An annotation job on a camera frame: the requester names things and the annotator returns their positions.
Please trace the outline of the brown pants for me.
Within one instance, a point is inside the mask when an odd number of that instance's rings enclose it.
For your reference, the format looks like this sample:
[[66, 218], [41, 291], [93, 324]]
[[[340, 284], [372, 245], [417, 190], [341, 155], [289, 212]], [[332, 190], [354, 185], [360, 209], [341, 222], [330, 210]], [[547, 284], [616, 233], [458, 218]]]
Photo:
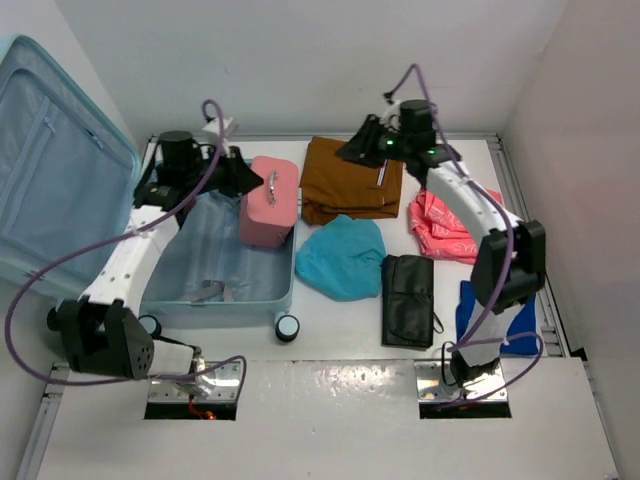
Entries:
[[353, 219], [398, 216], [403, 164], [391, 160], [368, 168], [336, 156], [344, 141], [315, 136], [307, 146], [301, 175], [302, 218], [325, 225], [338, 215]]

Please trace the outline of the turquoise cloth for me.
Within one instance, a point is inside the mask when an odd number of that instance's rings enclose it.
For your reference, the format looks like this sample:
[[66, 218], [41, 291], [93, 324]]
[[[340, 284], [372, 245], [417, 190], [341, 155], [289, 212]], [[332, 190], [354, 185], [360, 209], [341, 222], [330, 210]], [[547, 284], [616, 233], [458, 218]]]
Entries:
[[296, 253], [295, 274], [335, 301], [375, 298], [387, 256], [377, 224], [339, 215], [312, 233]]

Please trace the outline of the pink printed garment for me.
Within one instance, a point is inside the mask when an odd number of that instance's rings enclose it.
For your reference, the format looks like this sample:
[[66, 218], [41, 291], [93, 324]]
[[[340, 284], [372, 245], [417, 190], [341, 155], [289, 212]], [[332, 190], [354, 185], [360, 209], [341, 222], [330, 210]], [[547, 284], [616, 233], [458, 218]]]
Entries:
[[408, 206], [410, 231], [422, 255], [473, 265], [478, 247], [451, 209], [433, 193], [421, 189]]

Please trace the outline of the black pouch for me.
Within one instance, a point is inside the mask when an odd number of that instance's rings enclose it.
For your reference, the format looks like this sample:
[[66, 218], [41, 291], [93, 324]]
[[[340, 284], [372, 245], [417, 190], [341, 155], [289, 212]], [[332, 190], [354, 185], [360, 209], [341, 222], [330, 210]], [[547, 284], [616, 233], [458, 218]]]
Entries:
[[433, 346], [434, 261], [387, 255], [382, 263], [382, 344], [426, 350]]

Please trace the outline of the light blue suitcase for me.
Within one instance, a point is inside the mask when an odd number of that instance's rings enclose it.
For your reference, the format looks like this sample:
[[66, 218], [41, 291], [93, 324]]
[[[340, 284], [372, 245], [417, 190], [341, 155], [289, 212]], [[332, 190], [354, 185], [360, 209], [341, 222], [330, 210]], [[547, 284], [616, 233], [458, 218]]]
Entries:
[[[1, 43], [1, 275], [37, 292], [75, 298], [126, 226], [143, 163], [138, 152], [33, 39]], [[262, 248], [239, 236], [241, 201], [205, 192], [170, 242], [144, 292], [145, 322], [168, 315], [179, 327], [247, 324], [270, 315], [293, 340], [290, 314], [295, 236]]]

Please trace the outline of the blue cloth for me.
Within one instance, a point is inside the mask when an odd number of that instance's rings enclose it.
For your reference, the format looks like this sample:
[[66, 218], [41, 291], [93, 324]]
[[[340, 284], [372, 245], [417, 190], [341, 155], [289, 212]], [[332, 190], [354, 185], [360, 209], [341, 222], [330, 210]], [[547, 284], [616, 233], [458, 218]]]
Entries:
[[[459, 304], [455, 311], [457, 341], [459, 341], [466, 332], [476, 303], [474, 290], [470, 281], [464, 280], [460, 282], [459, 295]], [[507, 333], [508, 336], [537, 330], [535, 300], [536, 296], [533, 296], [525, 305], [521, 306], [519, 313], [510, 325]], [[518, 338], [510, 341], [508, 345], [502, 345], [500, 348], [502, 354], [517, 356], [536, 355], [538, 351], [537, 340], [533, 337]]]

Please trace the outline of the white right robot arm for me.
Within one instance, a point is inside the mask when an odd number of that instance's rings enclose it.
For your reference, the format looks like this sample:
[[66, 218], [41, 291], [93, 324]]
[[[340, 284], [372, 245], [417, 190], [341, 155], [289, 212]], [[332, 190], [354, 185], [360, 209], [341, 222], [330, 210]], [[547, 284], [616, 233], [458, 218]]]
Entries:
[[404, 163], [461, 221], [477, 247], [475, 305], [462, 338], [449, 349], [449, 369], [457, 387], [493, 373], [502, 346], [514, 339], [513, 321], [545, 284], [544, 227], [505, 209], [471, 177], [427, 100], [392, 101], [382, 115], [368, 115], [336, 155], [369, 168]]

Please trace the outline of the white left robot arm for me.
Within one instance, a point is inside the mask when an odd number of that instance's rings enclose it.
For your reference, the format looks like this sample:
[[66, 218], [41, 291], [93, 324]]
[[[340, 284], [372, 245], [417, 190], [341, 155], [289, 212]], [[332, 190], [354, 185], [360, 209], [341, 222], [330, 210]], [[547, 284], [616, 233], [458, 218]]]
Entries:
[[95, 280], [47, 318], [69, 367], [94, 383], [190, 377], [197, 347], [163, 340], [139, 319], [159, 260], [201, 193], [240, 198], [263, 184], [237, 146], [199, 143], [191, 133], [161, 134], [138, 185], [124, 231]]

